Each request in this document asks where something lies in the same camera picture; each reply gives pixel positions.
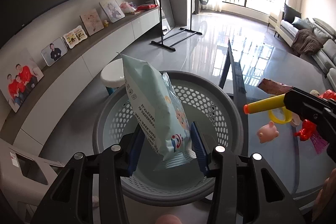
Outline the grey perforated laundry basket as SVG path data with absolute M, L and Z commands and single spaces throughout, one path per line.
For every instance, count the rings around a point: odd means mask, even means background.
M 209 149 L 222 146 L 245 155 L 238 108 L 218 85 L 181 71 L 151 71 L 144 80 L 131 70 L 126 82 L 103 106 L 93 129 L 93 151 L 120 144 L 126 134 L 145 136 L 138 162 L 121 179 L 124 195 L 154 206 L 185 205 L 214 190 L 192 146 L 191 129 L 206 138 Z

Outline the brown throw blanket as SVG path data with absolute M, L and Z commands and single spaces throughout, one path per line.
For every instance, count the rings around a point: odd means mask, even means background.
M 291 48 L 299 55 L 312 56 L 321 50 L 323 44 L 310 30 L 299 30 L 291 44 Z

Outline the white low tv cabinet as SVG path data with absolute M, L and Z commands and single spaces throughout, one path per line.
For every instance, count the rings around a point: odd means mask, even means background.
M 50 134 L 78 95 L 118 53 L 159 24 L 158 9 L 111 23 L 69 50 L 43 71 L 43 78 L 1 127 L 1 139 L 39 155 Z

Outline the white scalloped photo frame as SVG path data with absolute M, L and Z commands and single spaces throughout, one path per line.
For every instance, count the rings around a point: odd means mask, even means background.
M 70 32 L 63 35 L 63 39 L 65 40 L 69 49 L 74 48 L 77 44 L 79 44 L 80 42 L 82 42 L 87 38 L 88 36 L 81 25 L 77 26 Z

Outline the pink plastic mesh fan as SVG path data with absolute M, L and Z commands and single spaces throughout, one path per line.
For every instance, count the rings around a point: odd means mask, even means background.
M 321 154 L 329 144 L 326 140 L 322 139 L 318 133 L 313 134 L 310 140 L 317 155 Z

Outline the grey sectional sofa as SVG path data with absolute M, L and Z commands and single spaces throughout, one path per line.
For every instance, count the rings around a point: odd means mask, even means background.
M 274 35 L 281 37 L 296 56 L 317 67 L 335 89 L 335 29 L 323 20 L 303 18 L 288 5 L 268 16 L 268 26 L 274 27 Z

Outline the red item on cabinet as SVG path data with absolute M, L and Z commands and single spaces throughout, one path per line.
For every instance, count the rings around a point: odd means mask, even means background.
M 147 11 L 147 10 L 152 10 L 152 9 L 155 9 L 157 8 L 158 5 L 156 4 L 153 4 L 153 3 L 147 3 L 147 4 L 143 4 L 143 5 L 139 5 L 137 7 L 137 10 L 138 11 Z

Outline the red plastic bag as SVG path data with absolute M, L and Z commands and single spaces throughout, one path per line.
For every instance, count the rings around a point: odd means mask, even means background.
M 336 101 L 336 92 L 327 90 L 324 93 L 318 95 L 318 98 Z

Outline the brown snack bag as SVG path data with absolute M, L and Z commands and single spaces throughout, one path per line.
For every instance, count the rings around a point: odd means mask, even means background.
M 271 79 L 262 79 L 257 87 L 267 94 L 272 94 L 276 96 L 287 93 L 288 91 L 293 89 L 293 86 L 278 83 Z

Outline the yellow foam dart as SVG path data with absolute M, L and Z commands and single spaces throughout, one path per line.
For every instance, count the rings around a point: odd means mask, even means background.
M 243 110 L 245 114 L 254 114 L 263 111 L 273 110 L 280 107 L 284 107 L 285 94 L 278 96 L 272 96 L 263 100 L 252 102 L 244 105 Z

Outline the pink bag on cabinet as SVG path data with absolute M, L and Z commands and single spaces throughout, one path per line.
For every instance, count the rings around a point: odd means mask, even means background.
M 137 6 L 133 2 L 122 2 L 120 9 L 125 15 L 133 14 L 137 11 Z

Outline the black clothes rack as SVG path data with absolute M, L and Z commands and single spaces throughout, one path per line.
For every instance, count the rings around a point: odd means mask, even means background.
M 175 52 L 175 46 L 180 42 L 183 42 L 194 35 L 201 35 L 201 32 L 192 29 L 193 15 L 196 15 L 200 11 L 200 6 L 206 5 L 208 1 L 209 0 L 170 0 L 174 20 L 180 26 L 179 31 L 169 36 L 162 36 L 160 41 L 152 41 L 151 43 L 157 47 Z M 171 39 L 172 37 L 182 33 L 187 33 L 188 35 L 176 41 L 171 46 L 164 44 L 165 40 Z

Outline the light blue wet wipes pack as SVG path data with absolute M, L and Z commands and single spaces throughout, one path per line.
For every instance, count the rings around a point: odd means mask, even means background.
M 190 125 L 167 72 L 147 61 L 121 55 L 126 93 L 132 110 L 152 149 L 161 158 L 156 169 L 188 164 L 192 150 Z

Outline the cardboard box on floor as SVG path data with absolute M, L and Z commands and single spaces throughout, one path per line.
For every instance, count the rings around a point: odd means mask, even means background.
M 63 167 L 1 140 L 1 192 L 21 221 L 30 223 Z

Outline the man portrait photo frame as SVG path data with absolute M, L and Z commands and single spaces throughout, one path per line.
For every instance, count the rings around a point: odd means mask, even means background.
M 68 48 L 63 38 L 57 38 L 52 43 L 49 43 L 41 51 L 41 55 L 47 66 L 52 66 L 56 61 L 62 58 L 68 52 Z

